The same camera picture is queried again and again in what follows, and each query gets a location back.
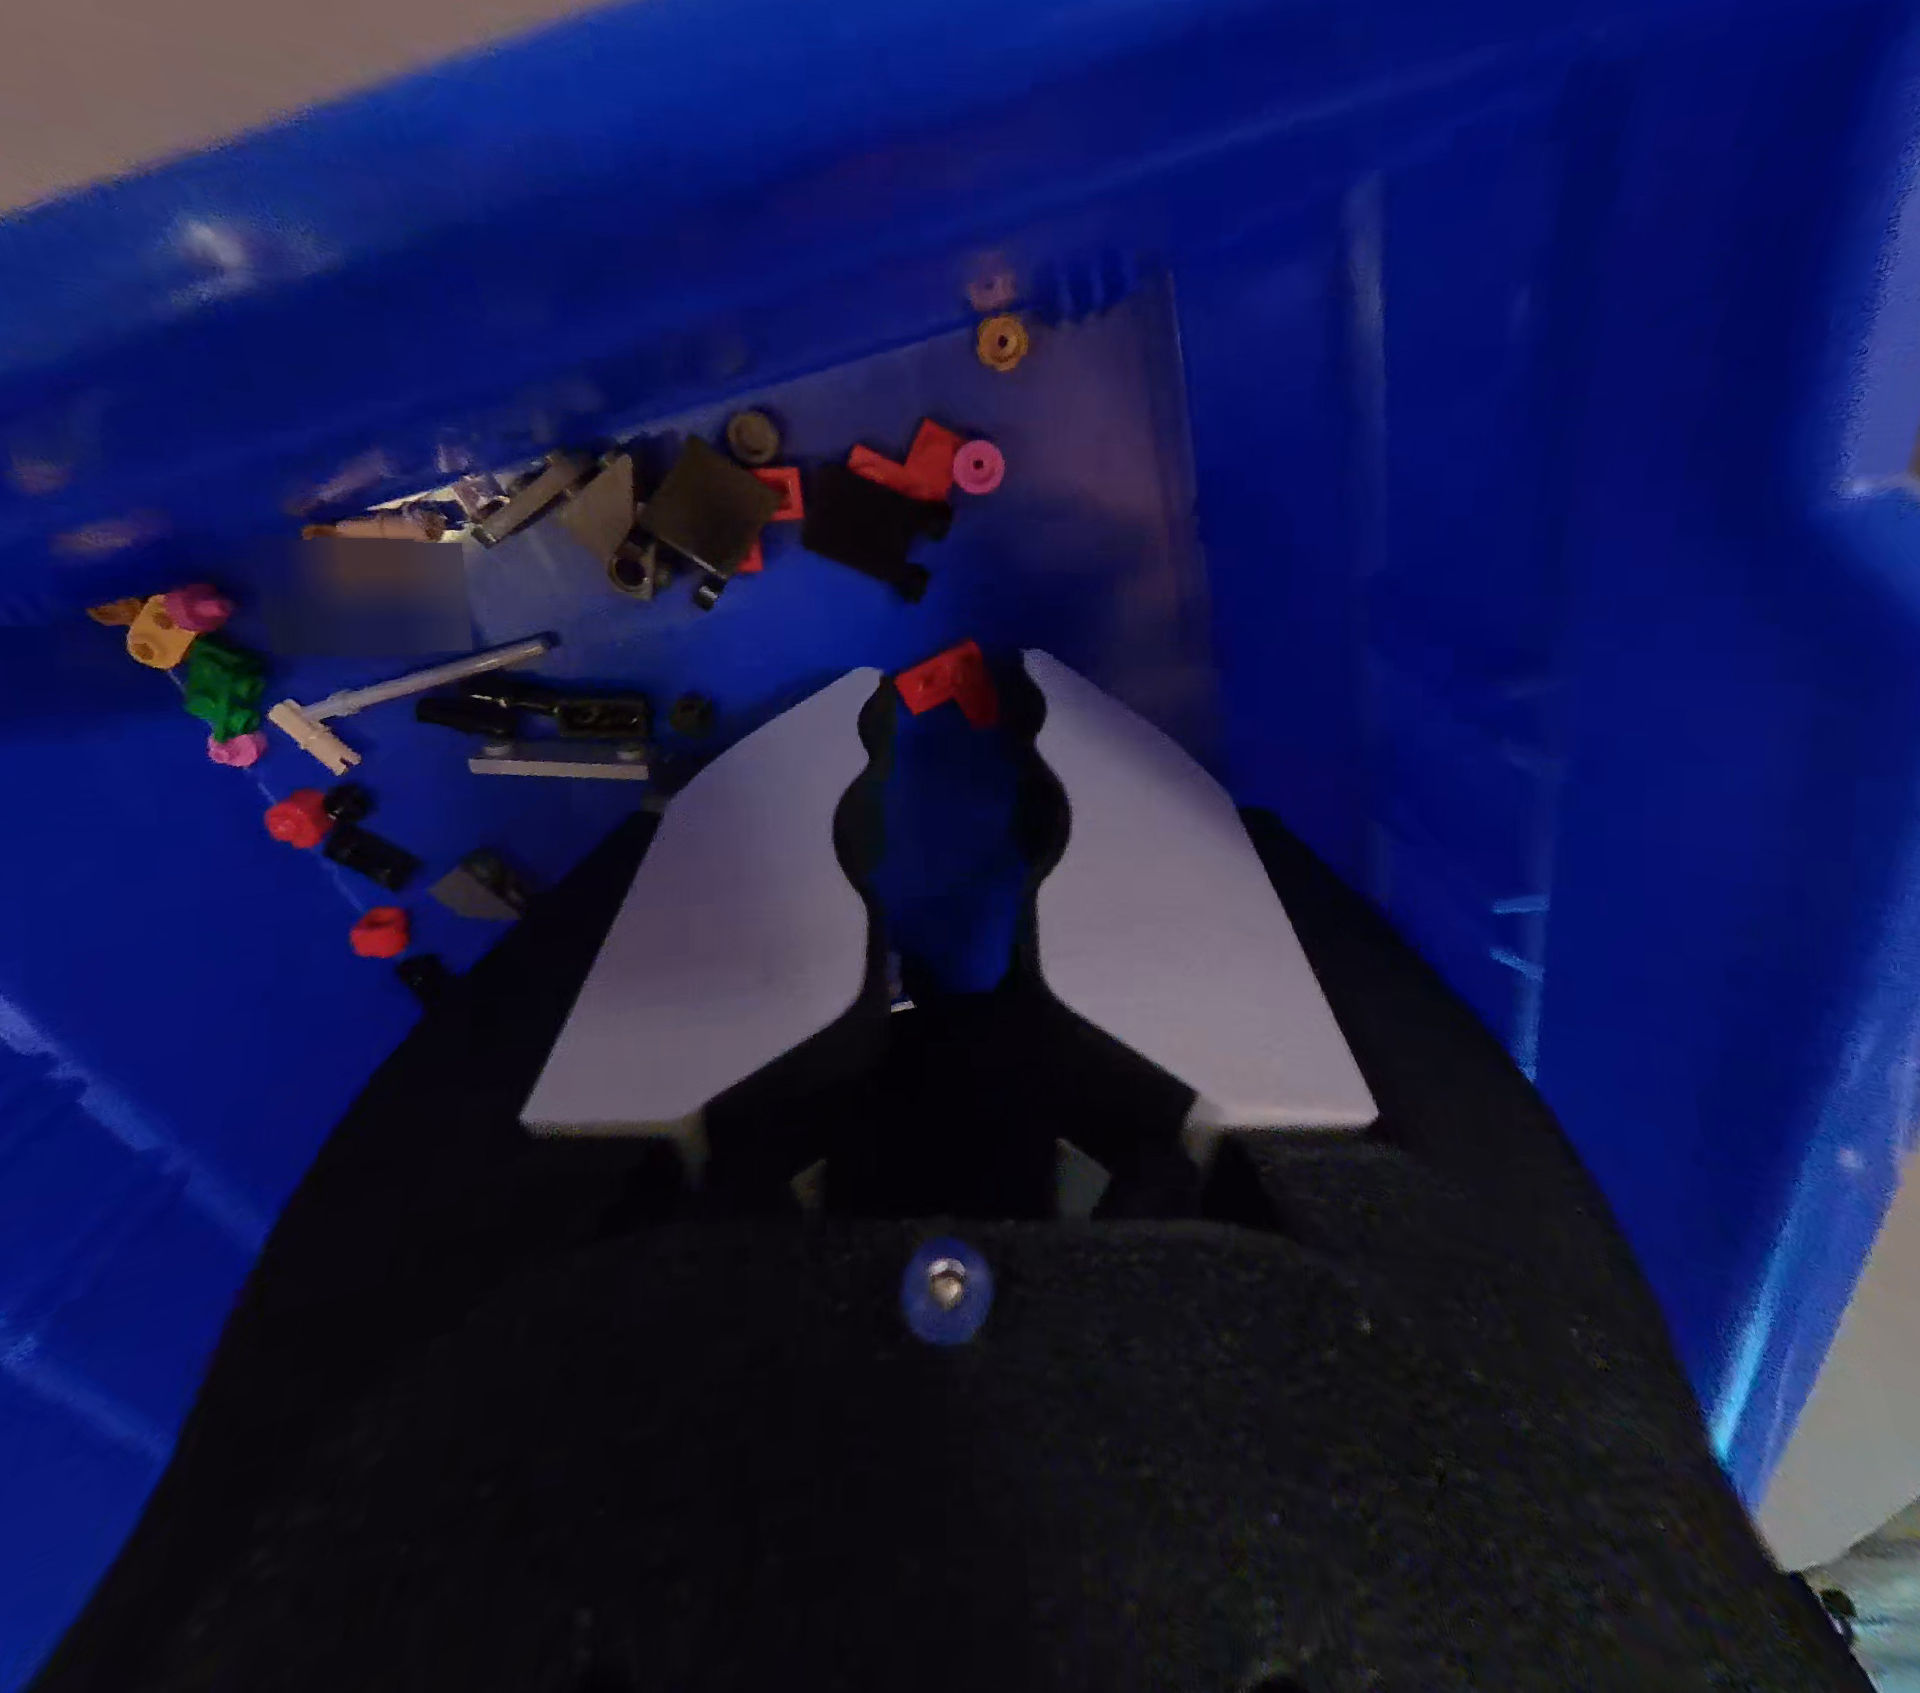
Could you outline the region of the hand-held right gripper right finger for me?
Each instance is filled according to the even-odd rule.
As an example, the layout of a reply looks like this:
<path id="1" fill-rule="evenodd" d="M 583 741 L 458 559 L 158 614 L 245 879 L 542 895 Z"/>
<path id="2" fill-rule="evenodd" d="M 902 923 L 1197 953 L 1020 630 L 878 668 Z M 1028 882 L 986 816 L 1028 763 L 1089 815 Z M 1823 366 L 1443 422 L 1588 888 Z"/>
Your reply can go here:
<path id="1" fill-rule="evenodd" d="M 1374 1129 L 1377 1101 L 1231 795 L 1053 655 L 1022 658 L 1067 824 L 1034 901 L 1045 991 L 1173 1083 L 1187 1142 Z"/>

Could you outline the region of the red lego plate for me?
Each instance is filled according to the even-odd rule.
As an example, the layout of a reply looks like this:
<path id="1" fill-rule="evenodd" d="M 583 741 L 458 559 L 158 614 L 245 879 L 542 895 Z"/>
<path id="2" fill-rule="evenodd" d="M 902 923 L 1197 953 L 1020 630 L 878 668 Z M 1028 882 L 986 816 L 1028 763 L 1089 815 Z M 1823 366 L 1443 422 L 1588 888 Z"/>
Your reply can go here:
<path id="1" fill-rule="evenodd" d="M 968 638 L 891 677 L 900 704 L 911 716 L 953 706 L 971 729 L 991 729 L 999 719 L 993 671 L 981 646 Z"/>

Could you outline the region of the scattered loose lego pieces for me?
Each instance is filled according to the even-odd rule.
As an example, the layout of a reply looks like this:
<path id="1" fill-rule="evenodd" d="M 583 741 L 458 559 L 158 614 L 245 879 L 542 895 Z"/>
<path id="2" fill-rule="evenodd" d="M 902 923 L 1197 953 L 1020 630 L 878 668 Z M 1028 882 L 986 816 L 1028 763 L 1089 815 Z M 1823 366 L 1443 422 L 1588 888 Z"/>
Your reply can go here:
<path id="1" fill-rule="evenodd" d="M 758 573 L 761 535 L 800 524 L 806 544 L 863 569 L 906 599 L 920 599 L 925 571 L 900 561 L 866 561 L 900 526 L 900 544 L 950 529 L 948 494 L 983 490 L 998 454 L 930 422 L 906 462 L 854 448 L 846 462 L 803 472 L 781 459 L 778 422 L 759 406 L 733 411 L 719 444 L 694 434 L 661 477 L 650 479 L 631 448 L 560 450 L 509 497 L 467 512 L 456 544 L 443 544 L 441 500 L 386 506 L 308 526 L 293 542 L 289 523 L 225 526 L 192 535 L 155 569 L 193 573 L 210 561 L 213 580 L 168 578 L 159 594 L 136 591 L 95 606 L 91 619 L 123 630 L 125 650 L 146 671 L 173 675 L 180 704 L 206 732 L 206 754 L 231 769 L 251 767 L 269 743 L 308 753 L 325 772 L 263 808 L 278 844 L 324 860 L 379 895 L 354 914 L 350 948 L 392 960 L 421 1004 L 447 972 L 413 938 L 403 893 L 419 890 L 419 859 L 369 831 L 376 812 L 356 774 L 362 754 L 338 735 L 339 722 L 412 701 L 419 725 L 475 743 L 467 765 L 486 777 L 652 778 L 657 730 L 684 758 L 712 735 L 712 702 L 675 698 L 657 719 L 645 698 L 591 688 L 576 679 L 528 681 L 530 665 L 557 649 L 549 630 L 523 632 L 472 650 L 467 565 L 462 554 L 495 550 L 508 537 L 556 520 L 580 539 L 611 586 L 653 596 L 673 569 L 694 576 L 691 601 L 709 608 L 730 580 Z"/>

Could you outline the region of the blue plastic bin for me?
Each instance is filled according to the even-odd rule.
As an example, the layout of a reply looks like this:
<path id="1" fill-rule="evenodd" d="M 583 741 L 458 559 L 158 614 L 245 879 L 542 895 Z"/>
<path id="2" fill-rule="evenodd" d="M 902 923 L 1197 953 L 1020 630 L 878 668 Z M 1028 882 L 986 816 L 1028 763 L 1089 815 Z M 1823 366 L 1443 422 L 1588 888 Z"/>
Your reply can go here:
<path id="1" fill-rule="evenodd" d="M 560 450 L 998 454 L 472 650 L 278 844 L 95 606 Z M 1915 0 L 615 0 L 4 208 L 4 1690 L 1868 1690 L 1753 1508 L 1915 1135 Z M 911 716 L 959 641 L 999 719 Z M 1023 650 L 1231 796 L 1377 1106 L 1040 979 Z M 669 800 L 854 668 L 863 997 L 519 1108 Z"/>

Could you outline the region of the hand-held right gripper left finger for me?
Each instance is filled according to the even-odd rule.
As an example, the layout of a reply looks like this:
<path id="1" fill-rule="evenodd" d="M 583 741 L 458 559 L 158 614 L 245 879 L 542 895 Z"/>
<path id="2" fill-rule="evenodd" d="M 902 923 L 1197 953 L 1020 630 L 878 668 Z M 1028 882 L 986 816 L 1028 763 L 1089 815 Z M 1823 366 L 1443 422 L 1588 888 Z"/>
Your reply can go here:
<path id="1" fill-rule="evenodd" d="M 866 901 L 833 823 L 872 757 L 854 668 L 709 761 L 657 818 L 519 1108 L 535 1136 L 695 1138 L 731 1087 L 863 997 Z"/>

